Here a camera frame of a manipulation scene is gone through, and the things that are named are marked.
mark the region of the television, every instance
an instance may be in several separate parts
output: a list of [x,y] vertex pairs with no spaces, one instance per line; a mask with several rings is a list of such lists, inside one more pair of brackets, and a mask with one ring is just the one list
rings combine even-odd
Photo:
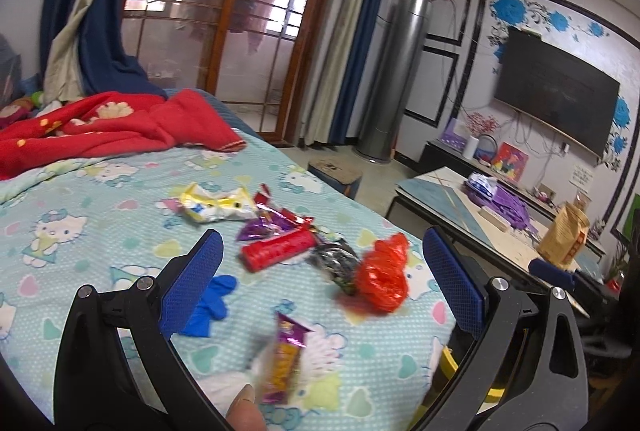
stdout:
[[588,62],[511,28],[494,98],[601,157],[619,89]]

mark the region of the green board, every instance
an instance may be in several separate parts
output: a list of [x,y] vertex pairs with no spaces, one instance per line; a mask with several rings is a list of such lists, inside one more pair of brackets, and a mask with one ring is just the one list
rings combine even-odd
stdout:
[[633,229],[634,212],[636,208],[640,208],[640,194],[634,196],[634,201],[631,203],[629,212],[626,215],[625,226],[622,228],[622,234],[624,234],[629,241],[631,241],[631,230]]

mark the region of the silver screw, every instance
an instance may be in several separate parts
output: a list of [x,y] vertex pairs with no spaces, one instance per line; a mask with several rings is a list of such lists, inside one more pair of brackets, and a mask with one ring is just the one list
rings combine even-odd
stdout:
[[154,279],[149,276],[142,276],[136,281],[138,290],[149,290],[154,285]]
[[551,293],[554,295],[556,299],[564,299],[566,297],[566,292],[561,289],[559,286],[554,286],[551,289]]
[[504,277],[494,277],[491,284],[496,290],[505,291],[509,288],[509,283]]
[[91,292],[94,291],[89,285],[84,285],[79,287],[78,289],[78,297],[80,299],[84,299],[85,297],[89,297]]

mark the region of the hello kitty bed sheet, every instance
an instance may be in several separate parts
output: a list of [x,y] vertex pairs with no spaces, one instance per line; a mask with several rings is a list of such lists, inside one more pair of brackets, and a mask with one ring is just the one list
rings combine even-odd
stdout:
[[[407,235],[409,298],[388,316],[341,298],[303,259],[248,273],[238,261],[241,222],[196,226],[179,214],[176,198],[189,183],[253,192],[265,182],[280,205],[315,217],[327,237],[342,235],[359,253],[398,229],[276,148],[240,135],[248,147],[237,154],[174,148],[64,160],[0,184],[0,353],[47,416],[60,336],[78,287],[123,289],[140,275],[156,275],[213,227],[225,243],[218,274],[238,280],[223,298],[228,316],[212,322],[209,338],[174,335],[172,342],[220,411],[268,367],[278,310],[313,332],[289,403],[261,406],[270,430],[406,429],[454,325],[420,241]],[[142,365],[132,338],[121,340],[138,378]],[[139,383],[157,405],[143,375]]]

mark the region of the blue curtain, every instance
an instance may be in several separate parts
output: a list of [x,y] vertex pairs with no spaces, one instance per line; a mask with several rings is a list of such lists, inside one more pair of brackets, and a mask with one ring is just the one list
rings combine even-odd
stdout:
[[353,43],[347,67],[342,78],[342,86],[338,103],[335,107],[334,119],[329,132],[329,143],[344,144],[347,138],[347,129],[356,102],[364,64],[367,60],[369,45],[376,27],[376,17],[382,0],[363,0],[358,16],[358,24],[353,36]]
[[[52,40],[68,20],[75,0],[45,0],[40,26],[40,62],[46,69]],[[154,93],[166,96],[151,84],[136,58],[122,46],[122,0],[94,0],[78,29],[78,56],[85,94],[103,91]]]

